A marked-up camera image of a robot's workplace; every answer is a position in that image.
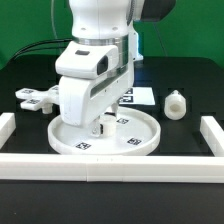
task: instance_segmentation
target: black tabletop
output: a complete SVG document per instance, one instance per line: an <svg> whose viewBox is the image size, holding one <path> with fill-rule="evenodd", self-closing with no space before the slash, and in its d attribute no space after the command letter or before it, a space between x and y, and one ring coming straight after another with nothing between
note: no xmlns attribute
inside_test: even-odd
<svg viewBox="0 0 224 224"><path fill-rule="evenodd" d="M23 111L21 88L46 90L58 83L55 56L18 58L0 71L0 112L15 112L16 131L1 152L56 153L47 126L59 114ZM134 106L155 117L161 142L152 155L213 156L199 132L203 115L224 126L224 71L203 58L145 58L135 66L135 86L152 87L156 106ZM187 114L171 121L165 97L187 100ZM0 181L0 223L220 223L223 184L81 183Z"/></svg>

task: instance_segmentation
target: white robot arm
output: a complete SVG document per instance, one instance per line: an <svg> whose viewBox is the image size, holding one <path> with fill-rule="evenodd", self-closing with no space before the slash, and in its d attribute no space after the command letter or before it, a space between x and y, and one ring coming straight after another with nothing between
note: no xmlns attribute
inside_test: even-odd
<svg viewBox="0 0 224 224"><path fill-rule="evenodd" d="M26 99L22 108L42 108L50 113L52 104L56 103L63 122L79 128L98 123L99 116L107 111L116 116L118 99L134 82L133 56L129 49L132 18L158 21L172 9L174 2L69 0L74 40L56 61L56 71L62 75L59 87L45 93L18 91L16 96ZM138 51L137 41L138 38L132 41L136 44L133 54Z"/></svg>

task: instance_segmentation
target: round white tray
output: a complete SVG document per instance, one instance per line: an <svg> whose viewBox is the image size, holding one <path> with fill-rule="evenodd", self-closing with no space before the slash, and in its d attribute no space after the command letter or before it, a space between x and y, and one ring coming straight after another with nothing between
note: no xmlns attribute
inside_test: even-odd
<svg viewBox="0 0 224 224"><path fill-rule="evenodd" d="M48 126L51 147L64 155L133 155L145 156L159 144L161 128L150 115L119 107L117 130L112 137L93 137L87 128L65 124L61 116Z"/></svg>

